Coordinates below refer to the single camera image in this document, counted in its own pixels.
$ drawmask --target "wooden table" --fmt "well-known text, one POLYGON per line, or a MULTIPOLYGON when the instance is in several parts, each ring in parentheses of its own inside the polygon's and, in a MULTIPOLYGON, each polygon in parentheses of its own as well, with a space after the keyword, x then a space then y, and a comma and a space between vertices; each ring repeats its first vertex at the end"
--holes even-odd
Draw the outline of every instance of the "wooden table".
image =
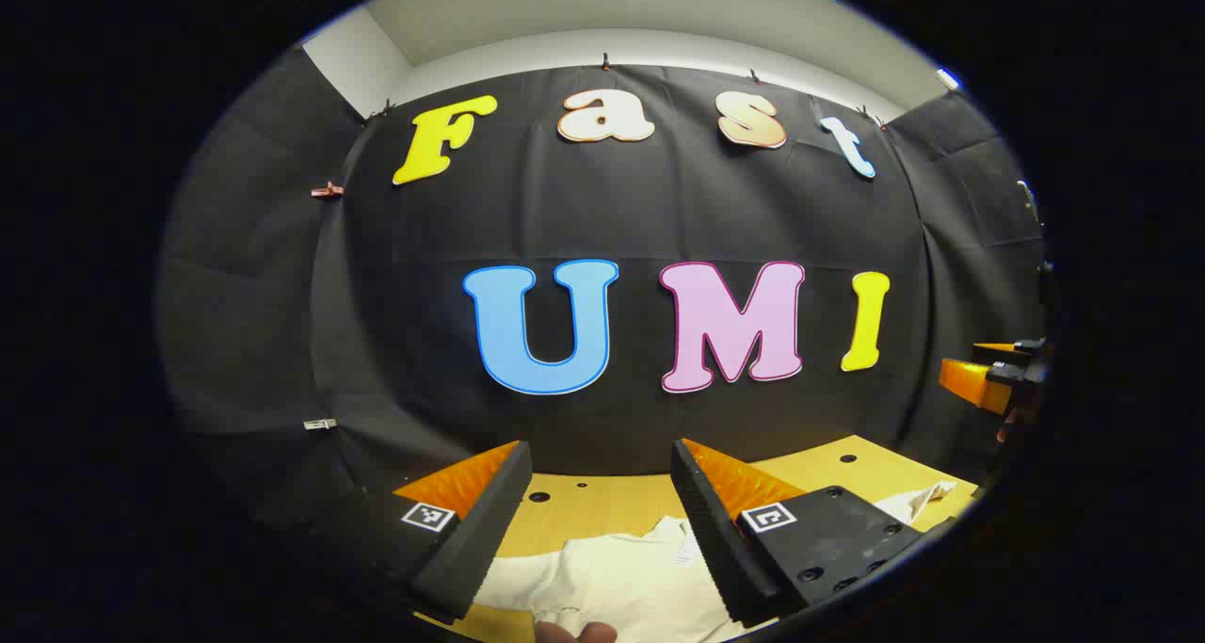
MULTIPOLYGON (((929 488, 941 480, 956 482, 958 485, 953 492, 929 502, 912 524, 922 532, 948 515, 962 513, 970 505, 976 488, 857 436, 751 464, 806 491, 842 485, 870 502, 878 502, 892 494, 929 488), (844 455, 856 455, 857 460, 842 462, 844 455)), ((527 494, 502 538, 499 558, 559 551, 568 539, 615 532, 641 536, 651 531, 663 515, 686 518, 669 474, 572 477, 537 473, 533 474, 527 494), (580 488, 578 484, 583 483, 584 488, 580 488), (551 499, 531 502, 527 494, 533 492, 547 492, 551 499)), ((452 626, 424 615, 417 617, 486 643, 533 643, 535 639, 531 613, 527 612, 474 604, 468 617, 452 626)))

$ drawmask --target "light fixture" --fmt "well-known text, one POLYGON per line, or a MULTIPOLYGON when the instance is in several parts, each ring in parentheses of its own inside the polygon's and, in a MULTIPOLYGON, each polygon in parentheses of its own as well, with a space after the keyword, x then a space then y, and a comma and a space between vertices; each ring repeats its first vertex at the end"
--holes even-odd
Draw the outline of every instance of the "light fixture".
POLYGON ((958 81, 950 75, 950 71, 945 69, 937 69, 937 79, 941 84, 946 85, 947 89, 958 89, 958 81))

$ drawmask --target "hand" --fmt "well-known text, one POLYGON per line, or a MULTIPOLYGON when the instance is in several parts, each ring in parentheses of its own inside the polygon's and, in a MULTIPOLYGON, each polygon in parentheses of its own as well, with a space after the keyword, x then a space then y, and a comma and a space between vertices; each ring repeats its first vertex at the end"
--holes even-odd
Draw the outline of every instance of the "hand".
POLYGON ((1012 408, 1012 411, 1009 412, 1009 415, 1004 419, 1004 424, 1000 425, 1000 431, 995 432, 995 441, 1004 442, 1004 438, 1009 437, 1009 427, 1011 427, 1012 423, 1016 420, 1017 408, 1012 408))
POLYGON ((1009 411, 1009 415, 1004 419, 1004 424, 1000 425, 1000 431, 995 433, 998 442, 1004 442, 1009 437, 1009 432, 1012 431, 1012 425, 1016 424, 1018 414, 1025 420, 1027 424, 1030 423, 1033 418, 1033 412, 1029 411, 1022 412, 1021 408, 1012 408, 1012 411, 1009 411))
POLYGON ((551 621, 535 625, 535 643, 615 643, 616 638, 619 638, 619 632, 615 626, 600 621, 587 624, 577 638, 551 621))

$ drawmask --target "orange gripper pad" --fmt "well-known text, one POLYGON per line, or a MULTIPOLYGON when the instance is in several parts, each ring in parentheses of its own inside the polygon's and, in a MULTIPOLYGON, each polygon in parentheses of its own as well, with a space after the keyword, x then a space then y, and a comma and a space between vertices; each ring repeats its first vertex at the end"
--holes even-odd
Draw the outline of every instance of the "orange gripper pad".
POLYGON ((989 382, 988 365, 968 364, 964 360, 942 359, 939 384, 962 400, 969 400, 977 408, 1003 415, 1012 395, 1012 387, 989 382))
POLYGON ((518 441, 512 441, 506 446, 494 447, 493 450, 486 450, 413 483, 401 485, 393 494, 452 509, 463 521, 518 444, 518 441))
POLYGON ((689 438, 682 438, 682 442, 690 450, 699 470, 710 480, 711 488, 723 502, 724 511, 733 523, 736 523, 737 515, 746 509, 756 509, 804 494, 795 485, 729 458, 719 450, 712 450, 711 447, 700 446, 689 438))

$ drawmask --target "white wall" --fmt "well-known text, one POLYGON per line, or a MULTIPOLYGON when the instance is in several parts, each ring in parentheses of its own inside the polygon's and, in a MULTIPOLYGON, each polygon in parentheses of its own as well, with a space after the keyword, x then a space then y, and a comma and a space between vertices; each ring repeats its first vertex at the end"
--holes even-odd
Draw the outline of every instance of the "white wall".
POLYGON ((584 29, 537 34, 475 47, 411 67, 368 10, 358 7, 302 47, 336 90, 368 117, 394 104, 469 82, 535 69, 647 64, 750 76, 894 119, 905 108, 842 76, 794 57, 710 36, 651 29, 584 29))
POLYGON ((301 45, 323 76, 360 116, 384 107, 410 70, 401 51, 368 10, 357 7, 301 45))
POLYGON ((815 94, 851 108, 865 106, 870 114, 883 120, 894 119, 905 111, 874 90, 794 57, 710 36, 651 29, 559 31, 465 49, 406 71, 390 100, 404 104, 458 84, 534 69, 601 65, 604 51, 611 64, 706 69, 731 76, 750 76, 752 67, 764 82, 815 94))

